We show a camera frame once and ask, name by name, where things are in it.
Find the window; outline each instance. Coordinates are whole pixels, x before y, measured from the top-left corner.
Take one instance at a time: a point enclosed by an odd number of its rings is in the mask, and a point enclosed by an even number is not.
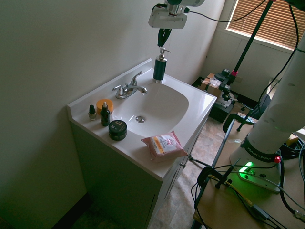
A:
[[[246,15],[261,2],[262,0],[237,0],[232,20]],[[229,23],[227,29],[251,35],[267,5],[267,2],[268,1],[264,2],[262,6],[247,17]],[[305,30],[305,12],[296,7],[292,7],[292,9],[298,25],[299,37],[301,39]],[[256,37],[288,48],[293,49],[295,47],[295,24],[288,3],[283,0],[277,0],[272,4]]]

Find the green led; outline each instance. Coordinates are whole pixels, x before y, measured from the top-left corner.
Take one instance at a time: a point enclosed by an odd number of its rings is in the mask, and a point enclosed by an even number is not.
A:
[[[252,162],[248,162],[244,167],[242,167],[239,172],[243,173],[249,166],[252,166]]]

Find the faucet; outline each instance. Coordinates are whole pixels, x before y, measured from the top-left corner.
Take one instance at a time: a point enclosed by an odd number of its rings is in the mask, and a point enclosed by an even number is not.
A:
[[[118,89],[115,97],[117,97],[118,99],[126,99],[127,97],[134,94],[136,91],[140,91],[142,94],[147,94],[147,89],[145,87],[138,86],[138,84],[137,84],[137,77],[139,75],[141,75],[142,73],[143,72],[141,71],[138,74],[136,74],[132,78],[132,81],[130,83],[125,84],[126,85],[125,87],[122,87],[121,85],[114,87],[112,89],[113,91]]]

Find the wipes package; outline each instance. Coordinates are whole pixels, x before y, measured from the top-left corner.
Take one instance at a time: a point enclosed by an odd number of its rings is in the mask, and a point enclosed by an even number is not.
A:
[[[187,155],[187,153],[183,150],[174,131],[171,131],[165,135],[147,137],[141,141],[143,141],[148,146],[152,160],[154,160],[154,162],[169,160]]]

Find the wooden table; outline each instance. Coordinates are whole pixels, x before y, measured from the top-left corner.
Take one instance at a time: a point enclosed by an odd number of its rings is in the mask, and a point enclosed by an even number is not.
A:
[[[228,136],[224,148],[220,154],[216,166],[230,165],[230,154],[240,146],[235,139],[243,140],[253,128],[252,125],[244,125],[240,132],[236,129],[240,125],[235,121]],[[290,211],[281,201],[280,194],[274,194],[262,187],[242,181],[237,174],[230,174],[232,184],[240,190],[248,199],[257,204],[261,209],[270,214],[288,229],[303,229],[305,224],[293,217]],[[199,194],[198,210],[206,225],[212,229],[270,229],[271,227],[254,220],[246,211],[241,201],[233,190],[222,185],[215,188],[217,182],[208,181],[206,188]],[[304,206],[304,185],[299,171],[298,159],[285,160],[284,190],[300,205]],[[293,210],[302,211],[287,196],[286,200]],[[193,219],[201,224],[197,211]]]

